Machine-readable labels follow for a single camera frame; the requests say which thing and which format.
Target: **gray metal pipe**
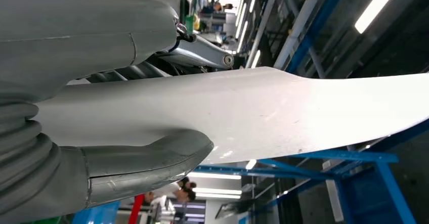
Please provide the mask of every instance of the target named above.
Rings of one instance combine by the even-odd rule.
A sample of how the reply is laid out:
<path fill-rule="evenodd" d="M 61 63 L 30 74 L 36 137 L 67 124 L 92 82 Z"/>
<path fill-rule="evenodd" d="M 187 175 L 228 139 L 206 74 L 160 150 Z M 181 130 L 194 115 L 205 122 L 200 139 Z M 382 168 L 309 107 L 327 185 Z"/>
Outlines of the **gray metal pipe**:
<path fill-rule="evenodd" d="M 262 15 L 261 23 L 259 24 L 258 32 L 256 33 L 255 40 L 253 42 L 252 49 L 250 51 L 249 58 L 246 62 L 246 68 L 250 68 L 255 58 L 256 52 L 258 51 L 259 43 L 261 42 L 262 35 L 264 34 L 265 27 L 267 26 L 268 19 L 276 0 L 268 0 L 265 6 L 264 14 Z"/>
<path fill-rule="evenodd" d="M 274 68 L 283 70 L 287 66 L 286 60 L 293 50 L 293 46 L 298 40 L 298 37 L 301 35 L 308 18 L 310 17 L 314 7 L 316 6 L 318 0 L 306 0 L 304 5 L 295 19 L 295 23 L 292 27 L 292 33 L 287 37 L 286 42 L 284 43 L 279 56 L 277 57 L 276 62 L 274 63 Z"/>
<path fill-rule="evenodd" d="M 289 5 L 290 9 L 292 10 L 293 14 L 295 15 L 295 17 L 297 17 L 298 16 L 298 7 L 296 6 L 295 1 L 294 0 L 287 0 L 287 3 Z M 313 59 L 313 64 L 316 67 L 317 74 L 319 74 L 319 78 L 322 78 L 322 79 L 325 78 L 325 72 L 324 72 L 322 64 L 320 62 L 320 58 L 317 55 L 316 51 L 314 50 L 313 46 L 311 46 L 309 48 L 309 53 L 310 53 L 311 59 Z"/>

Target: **blue metal frame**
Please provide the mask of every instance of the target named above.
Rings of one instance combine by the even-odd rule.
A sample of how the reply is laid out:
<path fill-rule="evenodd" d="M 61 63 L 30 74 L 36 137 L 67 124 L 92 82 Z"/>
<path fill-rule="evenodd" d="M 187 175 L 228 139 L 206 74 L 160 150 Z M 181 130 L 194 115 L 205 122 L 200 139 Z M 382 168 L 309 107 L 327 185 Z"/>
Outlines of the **blue metal frame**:
<path fill-rule="evenodd" d="M 293 155 L 291 157 L 303 157 L 303 158 L 316 158 L 316 159 L 341 159 L 343 160 L 337 165 L 333 166 L 330 169 L 327 169 L 323 172 L 316 172 L 311 170 L 306 170 L 300 167 L 292 166 L 287 163 L 275 161 L 272 159 L 262 159 L 258 162 L 265 164 L 277 169 L 271 168 L 254 168 L 254 169 L 245 169 L 240 167 L 229 167 L 229 166 L 216 166 L 216 165 L 200 165 L 195 171 L 196 172 L 210 172 L 210 173 L 222 173 L 222 174 L 233 174 L 233 175 L 247 175 L 247 176 L 267 176 L 267 177 L 288 177 L 288 178 L 309 178 L 300 184 L 294 186 L 293 188 L 287 190 L 285 194 L 280 194 L 274 200 L 269 201 L 262 208 L 250 212 L 249 216 L 256 216 L 261 212 L 268 210 L 276 206 L 279 202 L 290 198 L 302 191 L 305 191 L 315 185 L 325 182 L 326 180 L 334 180 L 337 190 L 338 197 L 341 203 L 342 212 L 347 224 L 360 223 L 357 219 L 354 219 L 354 215 L 357 213 L 352 213 L 349 208 L 349 203 L 357 204 L 360 202 L 349 202 L 348 195 L 345 191 L 345 186 L 343 186 L 343 181 L 350 179 L 351 175 L 350 170 L 358 167 L 364 162 L 375 163 L 375 168 L 380 175 L 380 178 L 383 180 L 384 185 L 386 186 L 388 192 L 391 195 L 392 202 L 391 206 L 395 206 L 397 212 L 399 213 L 402 222 L 406 224 L 415 224 L 414 217 L 412 216 L 407 203 L 405 202 L 404 197 L 402 196 L 401 191 L 399 190 L 398 185 L 395 182 L 395 179 L 389 169 L 388 163 L 398 162 L 398 157 L 393 154 L 387 153 L 376 153 L 376 152 L 349 152 L 349 151 L 340 151 L 340 150 L 325 150 L 319 152 L 303 153 Z M 350 184 L 347 185 L 348 192 L 350 192 Z"/>
<path fill-rule="evenodd" d="M 415 224 L 415 219 L 408 208 L 407 202 L 405 201 L 404 196 L 401 193 L 401 190 L 398 187 L 398 184 L 393 177 L 392 172 L 390 171 L 389 166 L 383 162 L 377 162 L 375 167 L 381 176 L 384 184 L 386 185 L 390 196 L 392 197 L 393 203 L 399 213 L 399 216 L 402 219 L 403 223 L 406 224 Z"/>
<path fill-rule="evenodd" d="M 342 214 L 344 216 L 344 220 L 347 224 L 354 224 L 352 211 L 349 208 L 348 200 L 346 196 L 346 192 L 344 191 L 344 187 L 342 186 L 341 181 L 335 181 L 336 189 L 338 190 L 338 198 L 341 204 Z"/>
<path fill-rule="evenodd" d="M 231 175 L 243 175 L 243 176 L 265 176 L 265 177 L 286 177 L 286 178 L 313 178 L 318 180 L 329 180 L 334 179 L 335 175 L 331 173 L 323 173 L 318 175 L 308 176 L 298 171 L 282 171 L 276 169 L 266 168 L 253 168 L 245 169 L 241 167 L 228 167 L 228 166 L 216 166 L 216 165 L 200 165 L 195 172 L 209 172 L 209 173 L 220 173 L 220 174 L 231 174 Z"/>
<path fill-rule="evenodd" d="M 286 170 L 288 172 L 296 172 L 296 173 L 299 173 L 301 175 L 308 176 L 310 178 L 314 178 L 314 177 L 320 177 L 320 178 L 325 178 L 325 179 L 333 178 L 332 175 L 327 174 L 327 173 L 306 170 L 306 169 L 303 169 L 300 167 L 295 167 L 295 166 L 286 164 L 284 162 L 278 162 L 278 161 L 275 161 L 272 159 L 262 159 L 262 160 L 258 160 L 258 162 L 265 164 L 265 165 L 268 165 L 268 166 L 282 168 L 283 170 Z"/>
<path fill-rule="evenodd" d="M 349 152 L 341 150 L 324 150 L 292 155 L 291 157 L 316 158 L 316 159 L 340 159 L 363 162 L 399 162 L 394 154 L 380 152 Z"/>

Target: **dark hair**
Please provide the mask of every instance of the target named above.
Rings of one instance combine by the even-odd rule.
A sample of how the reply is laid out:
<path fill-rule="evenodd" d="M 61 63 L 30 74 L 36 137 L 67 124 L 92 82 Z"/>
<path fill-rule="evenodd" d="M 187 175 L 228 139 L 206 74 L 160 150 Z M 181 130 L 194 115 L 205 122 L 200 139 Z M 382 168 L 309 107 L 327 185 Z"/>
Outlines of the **dark hair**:
<path fill-rule="evenodd" d="M 224 9 L 232 9 L 234 6 L 230 3 L 225 4 Z"/>
<path fill-rule="evenodd" d="M 189 201 L 195 200 L 195 197 L 196 197 L 195 192 L 193 192 L 190 189 L 183 189 L 183 191 L 185 191 L 186 193 L 188 193 L 188 199 L 189 199 Z"/>

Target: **workshop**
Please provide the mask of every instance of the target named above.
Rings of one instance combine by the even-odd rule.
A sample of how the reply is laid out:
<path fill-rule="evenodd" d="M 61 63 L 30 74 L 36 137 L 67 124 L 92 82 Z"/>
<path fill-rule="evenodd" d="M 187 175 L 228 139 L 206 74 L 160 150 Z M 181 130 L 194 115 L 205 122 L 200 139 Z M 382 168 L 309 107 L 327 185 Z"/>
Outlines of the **workshop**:
<path fill-rule="evenodd" d="M 0 224 L 429 224 L 429 0 L 0 14 Z"/>

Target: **man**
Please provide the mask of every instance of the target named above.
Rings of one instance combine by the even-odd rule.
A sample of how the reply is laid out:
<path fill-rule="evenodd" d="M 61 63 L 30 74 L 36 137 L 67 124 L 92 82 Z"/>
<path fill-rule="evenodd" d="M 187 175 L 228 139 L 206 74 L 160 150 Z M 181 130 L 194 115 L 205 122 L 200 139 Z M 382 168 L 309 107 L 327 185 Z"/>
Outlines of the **man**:
<path fill-rule="evenodd" d="M 195 182 L 189 181 L 188 177 L 184 177 L 182 180 L 177 182 L 179 187 L 182 189 L 193 189 L 197 187 L 197 184 Z"/>
<path fill-rule="evenodd" d="M 180 202 L 189 202 L 195 200 L 196 194 L 191 189 L 182 189 L 178 183 L 173 183 L 157 190 L 145 193 L 145 201 L 151 203 L 154 199 L 167 196 L 176 198 Z"/>

